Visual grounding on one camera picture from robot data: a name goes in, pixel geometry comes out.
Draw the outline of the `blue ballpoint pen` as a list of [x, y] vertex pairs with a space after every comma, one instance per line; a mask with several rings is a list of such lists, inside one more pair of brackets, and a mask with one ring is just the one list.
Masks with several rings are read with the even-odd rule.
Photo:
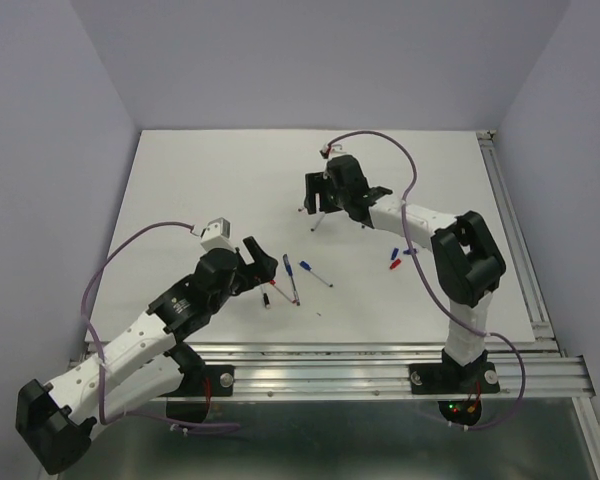
[[292, 288], [292, 294], [294, 297], [294, 303], [296, 306], [300, 306], [300, 298], [299, 298], [299, 293], [297, 290], [297, 286], [296, 286], [296, 282], [295, 282], [295, 278], [294, 278], [294, 273], [293, 273], [293, 269], [288, 257], [288, 254], [284, 253], [282, 256], [282, 261], [283, 261], [283, 265], [285, 268], [285, 271], [289, 277], [290, 283], [291, 283], [291, 288]]

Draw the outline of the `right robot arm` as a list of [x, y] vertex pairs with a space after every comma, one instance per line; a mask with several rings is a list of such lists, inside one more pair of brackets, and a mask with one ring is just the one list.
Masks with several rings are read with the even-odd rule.
[[487, 360], [487, 312], [506, 271], [505, 260], [483, 217], [441, 213], [409, 204], [392, 190], [368, 184], [357, 159], [340, 155], [322, 172], [305, 176], [304, 206], [311, 214], [339, 211], [366, 227], [397, 234], [410, 248], [431, 253], [448, 302], [449, 330], [441, 359], [413, 367], [417, 395], [466, 393], [479, 386], [498, 391]]

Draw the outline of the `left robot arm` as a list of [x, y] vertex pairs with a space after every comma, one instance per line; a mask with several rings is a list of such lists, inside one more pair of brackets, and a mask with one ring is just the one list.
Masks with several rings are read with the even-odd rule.
[[226, 239], [205, 243], [195, 270], [152, 301], [100, 352], [17, 395], [15, 428], [50, 475], [77, 463], [109, 424], [177, 390], [195, 392], [204, 363], [187, 344], [235, 296], [274, 279], [278, 262], [252, 237], [246, 263]]

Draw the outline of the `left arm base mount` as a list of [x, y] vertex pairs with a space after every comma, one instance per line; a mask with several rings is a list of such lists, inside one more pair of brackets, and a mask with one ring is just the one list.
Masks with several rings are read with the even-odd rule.
[[235, 381], [235, 367], [230, 364], [195, 367], [185, 373], [171, 392], [163, 397], [231, 397]]

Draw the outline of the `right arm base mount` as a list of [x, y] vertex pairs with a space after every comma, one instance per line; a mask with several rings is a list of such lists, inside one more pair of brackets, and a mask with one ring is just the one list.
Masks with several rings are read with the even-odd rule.
[[468, 395], [501, 391], [495, 365], [486, 362], [477, 368], [456, 368], [442, 363], [410, 364], [411, 391], [414, 395]]

